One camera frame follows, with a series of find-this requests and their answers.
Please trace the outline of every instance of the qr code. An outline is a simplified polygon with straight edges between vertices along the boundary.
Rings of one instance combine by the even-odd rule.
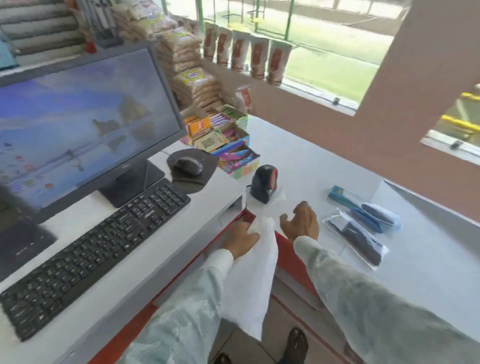
[[[215,144],[215,141],[213,140],[213,138],[202,140],[202,145],[204,146],[204,149],[211,147],[213,144]]]

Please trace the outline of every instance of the window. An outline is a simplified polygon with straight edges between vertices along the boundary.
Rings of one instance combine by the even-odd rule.
[[[360,103],[410,0],[168,0],[173,14],[292,43],[285,76]]]
[[[480,165],[480,85],[462,93],[422,143]]]

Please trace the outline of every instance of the hand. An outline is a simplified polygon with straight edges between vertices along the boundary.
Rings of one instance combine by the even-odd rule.
[[[223,243],[223,248],[230,250],[233,260],[247,254],[260,239],[260,235],[256,232],[247,234],[249,227],[248,222],[237,222],[227,232],[227,239]]]
[[[309,236],[318,240],[320,227],[317,221],[317,215],[308,205],[307,201],[300,202],[293,210],[295,216],[292,221],[288,221],[287,214],[280,216],[280,227],[292,243],[299,236]]]

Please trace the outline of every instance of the computer monitor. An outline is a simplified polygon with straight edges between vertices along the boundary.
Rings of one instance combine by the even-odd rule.
[[[0,78],[1,195],[39,223],[95,190],[122,205],[184,135],[149,43]]]

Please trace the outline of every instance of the black keyboard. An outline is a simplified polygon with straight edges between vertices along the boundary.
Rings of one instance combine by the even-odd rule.
[[[18,338],[34,336],[189,202],[162,179],[2,292]]]

